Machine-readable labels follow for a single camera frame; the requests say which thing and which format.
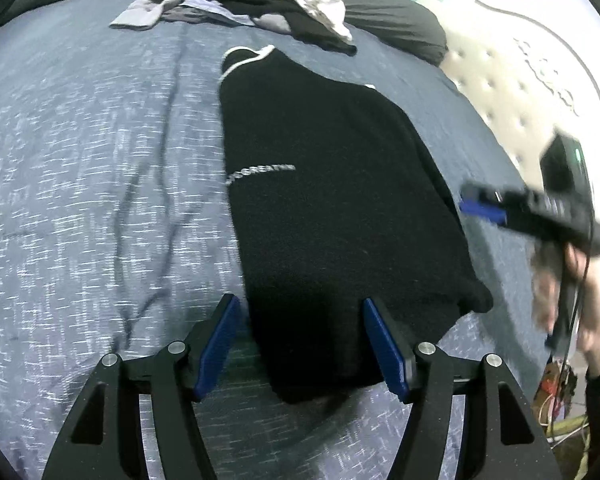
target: cable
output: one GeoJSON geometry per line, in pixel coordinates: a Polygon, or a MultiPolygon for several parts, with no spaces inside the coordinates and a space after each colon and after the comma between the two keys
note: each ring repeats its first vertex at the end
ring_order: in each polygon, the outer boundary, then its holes
{"type": "MultiPolygon", "coordinates": [[[[589,263],[591,261],[591,247],[593,245],[593,229],[596,223],[596,216],[595,216],[595,212],[593,209],[593,204],[590,204],[590,221],[589,221],[589,247],[587,248],[587,261],[584,265],[584,272],[582,273],[582,279],[580,280],[580,282],[578,283],[578,288],[576,290],[576,300],[574,303],[574,307],[573,307],[573,312],[571,313],[571,320],[569,323],[569,334],[573,334],[573,329],[575,326],[575,322],[576,322],[576,316],[578,315],[578,313],[582,310],[582,303],[584,302],[584,286],[585,283],[587,281],[587,274],[589,273],[589,263]]],[[[561,390],[561,385],[562,385],[562,381],[564,380],[564,365],[567,362],[567,358],[569,357],[569,348],[566,349],[565,353],[564,353],[564,358],[562,359],[562,365],[560,366],[560,374],[558,375],[558,384],[556,384],[556,388],[555,388],[555,399],[556,401],[558,401],[560,399],[560,394],[562,393],[561,390]]],[[[555,432],[554,432],[554,421],[555,421],[555,417],[554,414],[551,414],[551,425],[550,425],[550,436],[552,438],[555,437],[555,432]]]]}
{"type": "Polygon", "coordinates": [[[579,431],[584,430],[587,426],[589,425],[588,422],[583,422],[581,426],[578,426],[575,430],[571,431],[571,433],[567,433],[564,438],[560,439],[558,442],[555,442],[552,446],[551,449],[555,448],[556,446],[560,446],[560,444],[562,444],[565,440],[567,440],[571,435],[575,435],[576,433],[578,433],[579,431]]]}
{"type": "Polygon", "coordinates": [[[556,433],[555,436],[565,436],[567,433],[579,428],[585,418],[587,418],[587,415],[579,415],[566,418],[565,420],[558,420],[554,427],[554,431],[556,433]]]}
{"type": "MultiPolygon", "coordinates": [[[[540,410],[538,410],[538,424],[540,424],[540,426],[545,427],[548,426],[549,423],[548,422],[540,422],[541,418],[542,418],[542,410],[544,410],[544,406],[547,402],[549,402],[550,400],[555,399],[555,396],[549,395],[547,396],[547,398],[544,400],[544,402],[542,403],[542,405],[540,406],[540,410]]],[[[551,419],[553,413],[553,409],[552,408],[548,408],[546,410],[546,416],[548,419],[551,419]]]]}

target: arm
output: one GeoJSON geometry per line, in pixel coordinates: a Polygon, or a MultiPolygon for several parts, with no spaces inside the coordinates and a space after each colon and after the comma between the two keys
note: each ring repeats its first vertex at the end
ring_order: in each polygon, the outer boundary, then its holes
{"type": "MultiPolygon", "coordinates": [[[[533,317],[539,328],[551,332],[555,323],[559,283],[551,271],[555,248],[543,246],[532,258],[534,268],[533,317]]],[[[582,279],[586,257],[572,247],[566,249],[568,271],[582,279]]],[[[584,355],[587,372],[587,414],[591,445],[586,480],[600,479],[600,260],[592,260],[584,283],[584,306],[578,330],[578,349],[584,355]]]]}

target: blue gripper pad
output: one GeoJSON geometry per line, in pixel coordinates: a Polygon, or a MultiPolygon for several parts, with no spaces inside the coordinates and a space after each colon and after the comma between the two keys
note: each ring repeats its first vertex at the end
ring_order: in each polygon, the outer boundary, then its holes
{"type": "Polygon", "coordinates": [[[507,223],[507,212],[499,207],[481,204],[475,200],[462,200],[459,208],[467,215],[481,216],[494,224],[504,225],[507,223]]]}
{"type": "Polygon", "coordinates": [[[392,394],[404,401],[409,394],[404,358],[374,302],[369,298],[366,299],[362,309],[366,334],[371,341],[371,347],[374,350],[384,382],[392,394]]]}
{"type": "Polygon", "coordinates": [[[212,333],[200,354],[198,380],[193,388],[193,393],[200,400],[204,399],[206,394],[218,384],[218,377],[234,343],[235,334],[242,323],[240,300],[233,294],[225,294],[211,319],[204,321],[207,322],[210,322],[212,333]]]}

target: blue bedspread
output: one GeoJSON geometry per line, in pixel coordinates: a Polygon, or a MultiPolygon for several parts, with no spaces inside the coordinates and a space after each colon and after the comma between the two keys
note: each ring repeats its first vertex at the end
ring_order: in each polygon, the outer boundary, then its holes
{"type": "MultiPolygon", "coordinates": [[[[147,355],[244,296],[224,188],[217,96],[222,54],[274,44],[337,80],[373,84],[402,107],[458,197],[469,178],[522,180],[443,73],[353,29],[358,54],[264,30],[159,23],[107,27],[132,0],[67,0],[0,29],[0,447],[37,480],[98,359],[147,355]]],[[[502,355],[531,396],[546,353],[530,321],[527,241],[463,219],[495,306],[440,342],[502,355]]],[[[408,419],[384,384],[297,406],[270,390],[243,333],[196,414],[220,479],[385,478],[408,419]]],[[[462,399],[441,478],[453,478],[462,399]]],[[[142,400],[152,478],[162,478],[142,400]]]]}

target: metal screw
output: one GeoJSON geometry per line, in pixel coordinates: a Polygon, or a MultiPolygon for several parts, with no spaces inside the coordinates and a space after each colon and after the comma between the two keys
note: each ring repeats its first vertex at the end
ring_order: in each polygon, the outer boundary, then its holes
{"type": "Polygon", "coordinates": [[[174,341],[169,346],[167,346],[167,350],[170,354],[181,354],[184,352],[184,349],[187,346],[182,341],[174,341]]]}
{"type": "Polygon", "coordinates": [[[431,355],[436,351],[436,346],[425,341],[424,343],[420,343],[418,345],[418,350],[420,350],[420,352],[422,352],[424,355],[431,355]]]}
{"type": "Polygon", "coordinates": [[[113,366],[118,362],[118,356],[115,354],[107,354],[102,358],[102,364],[105,366],[113,366]]]}
{"type": "Polygon", "coordinates": [[[497,368],[502,364],[502,358],[496,354],[489,354],[487,355],[487,362],[494,368],[497,368]]]}

